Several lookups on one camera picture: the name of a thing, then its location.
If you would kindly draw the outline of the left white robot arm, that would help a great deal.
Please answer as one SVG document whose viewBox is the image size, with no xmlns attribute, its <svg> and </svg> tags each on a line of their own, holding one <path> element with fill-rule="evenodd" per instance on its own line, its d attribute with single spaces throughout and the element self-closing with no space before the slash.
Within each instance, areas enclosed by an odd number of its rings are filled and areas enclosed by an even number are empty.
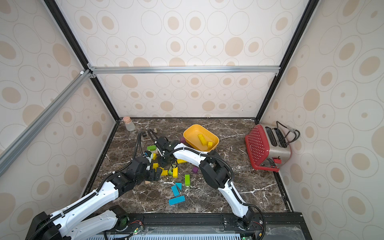
<svg viewBox="0 0 384 240">
<path fill-rule="evenodd" d="M 158 181 L 161 173 L 152 169 L 153 153 L 141 148 L 142 132 L 138 133 L 132 160 L 120 170 L 107 175 L 97 189 L 48 215 L 36 215 L 30 225 L 27 240 L 71 240 L 81 221 L 144 181 Z"/>
</svg>

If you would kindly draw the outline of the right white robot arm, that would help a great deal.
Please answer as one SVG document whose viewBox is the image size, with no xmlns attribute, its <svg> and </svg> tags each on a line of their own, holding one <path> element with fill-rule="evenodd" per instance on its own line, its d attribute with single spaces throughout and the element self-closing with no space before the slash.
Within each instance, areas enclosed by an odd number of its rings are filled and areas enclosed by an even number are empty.
<svg viewBox="0 0 384 240">
<path fill-rule="evenodd" d="M 180 141 L 169 141 L 166 137 L 153 139 L 159 151 L 158 162 L 161 167 L 173 165 L 177 160 L 184 160 L 198 167 L 205 182 L 218 190 L 228 204 L 242 229 L 248 229 L 254 223 L 266 229 L 264 214 L 259 207 L 246 203 L 237 191 L 235 174 L 227 162 L 215 151 L 202 152 L 186 146 Z"/>
</svg>

